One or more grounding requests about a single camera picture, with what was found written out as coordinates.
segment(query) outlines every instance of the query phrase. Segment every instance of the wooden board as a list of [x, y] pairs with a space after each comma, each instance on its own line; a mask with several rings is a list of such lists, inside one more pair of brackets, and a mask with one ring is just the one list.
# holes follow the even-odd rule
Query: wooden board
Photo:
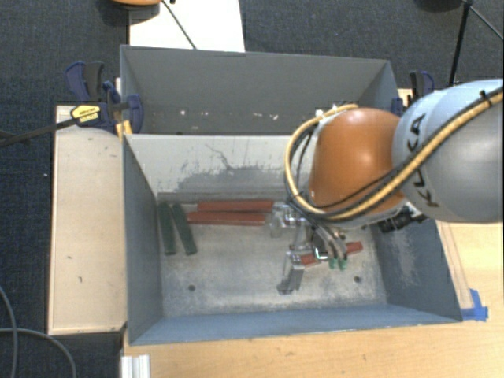
[[[58, 107], [57, 120], [70, 108]], [[119, 330], [126, 321], [119, 139], [72, 126], [56, 133], [54, 147], [47, 330]]]

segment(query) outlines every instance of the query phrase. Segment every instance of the white strip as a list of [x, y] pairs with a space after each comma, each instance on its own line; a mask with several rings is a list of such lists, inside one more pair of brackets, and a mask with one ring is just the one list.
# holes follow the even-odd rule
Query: white strip
[[122, 356], [120, 358], [121, 378], [150, 378], [150, 356]]

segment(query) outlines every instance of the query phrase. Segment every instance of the green block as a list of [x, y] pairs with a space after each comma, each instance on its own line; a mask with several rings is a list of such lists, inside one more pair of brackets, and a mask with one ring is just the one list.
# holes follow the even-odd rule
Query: green block
[[176, 254], [175, 227], [173, 226], [172, 210], [168, 203], [162, 202], [157, 205], [157, 218], [161, 227], [165, 254], [174, 255]]
[[195, 239], [192, 236], [191, 228], [187, 223], [186, 213], [183, 211], [179, 203], [172, 206], [173, 220], [175, 221], [176, 229], [179, 232], [180, 239], [182, 240], [183, 248], [186, 255], [192, 255], [198, 252]]

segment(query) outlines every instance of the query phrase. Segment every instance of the yellow cable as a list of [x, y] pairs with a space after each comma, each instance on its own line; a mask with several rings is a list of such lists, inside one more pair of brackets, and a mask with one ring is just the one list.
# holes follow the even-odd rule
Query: yellow cable
[[283, 156], [283, 163], [284, 163], [284, 168], [285, 168], [285, 177], [287, 180], [287, 183], [289, 185], [289, 188], [291, 189], [292, 195], [297, 198], [298, 202], [305, 208], [309, 209], [310, 212], [312, 213], [317, 213], [317, 214], [325, 214], [324, 211], [316, 209], [312, 207], [299, 193], [298, 188], [295, 185], [294, 182], [294, 177], [292, 176], [292, 170], [291, 170], [291, 150], [292, 146], [294, 145], [294, 142], [299, 138], [299, 136], [308, 128], [314, 126], [315, 124], [319, 123], [321, 120], [325, 119], [326, 117], [330, 117], [332, 115], [336, 115], [337, 113], [341, 113], [343, 111], [349, 110], [349, 109], [355, 109], [358, 106], [355, 104], [348, 104], [348, 105], [343, 105], [339, 106], [333, 109], [330, 109], [327, 112], [322, 113], [318, 117], [314, 117], [305, 123], [303, 123], [299, 128], [296, 129], [296, 131], [292, 134], [291, 138], [287, 142], [287, 147], [285, 149], [285, 154]]
[[[451, 134], [456, 132], [460, 127], [463, 125], [467, 124], [471, 119], [474, 117], [477, 117], [480, 115], [482, 112], [485, 110], [490, 109], [493, 105], [496, 103], [502, 101], [502, 92], [496, 94], [495, 96], [489, 98], [486, 101], [481, 102], [480, 104], [476, 105], [474, 108], [468, 110], [467, 112], [463, 113], [461, 116], [457, 117], [454, 119], [450, 124], [448, 124], [443, 130], [441, 130], [432, 140], [430, 140], [425, 146], [418, 152], [418, 154], [414, 157], [414, 159], [404, 168], [402, 169], [398, 175], [394, 177], [387, 185], [385, 185], [382, 189], [377, 191], [374, 195], [372, 195], [370, 198], [366, 199], [363, 203], [361, 203], [359, 206], [356, 206], [353, 209], [350, 209], [344, 213], [338, 214], [336, 216], [329, 217], [328, 219], [331, 221], [337, 221], [337, 220], [342, 220], [346, 219], [348, 217], [352, 217], [358, 213], [365, 212], [367, 209], [370, 207], [374, 206], [377, 204], [380, 200], [383, 200], [387, 195], [389, 195], [394, 189], [399, 187], [405, 180], [407, 180], [413, 172], [418, 169], [424, 161], [428, 158], [428, 156], [439, 146], [441, 145]], [[301, 133], [307, 129], [307, 127], [311, 126], [313, 123], [317, 122], [320, 120], [320, 117], [313, 119], [314, 122], [305, 122], [304, 124], [301, 125], [301, 127], [295, 132], [295, 135], [299, 137]], [[287, 145], [287, 150], [288, 153], [290, 153], [292, 143], [294, 140], [289, 141]], [[286, 156], [287, 161], [285, 162], [286, 165], [286, 179], [287, 183], [289, 185], [289, 188], [291, 189], [293, 196], [296, 198], [298, 204], [303, 207], [305, 210], [315, 213], [315, 214], [326, 214], [325, 211], [322, 211], [320, 209], [317, 209], [313, 206], [311, 206], [300, 194], [297, 189], [297, 187], [294, 184], [294, 180], [291, 175], [291, 164], [288, 161], [288, 155]]]

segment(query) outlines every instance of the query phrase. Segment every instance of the blue tape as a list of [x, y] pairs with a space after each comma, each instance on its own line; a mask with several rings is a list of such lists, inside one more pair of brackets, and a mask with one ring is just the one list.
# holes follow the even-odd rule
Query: blue tape
[[488, 319], [488, 307], [481, 304], [480, 295], [477, 290], [469, 288], [471, 293], [473, 308], [461, 309], [462, 319], [464, 321], [483, 321]]

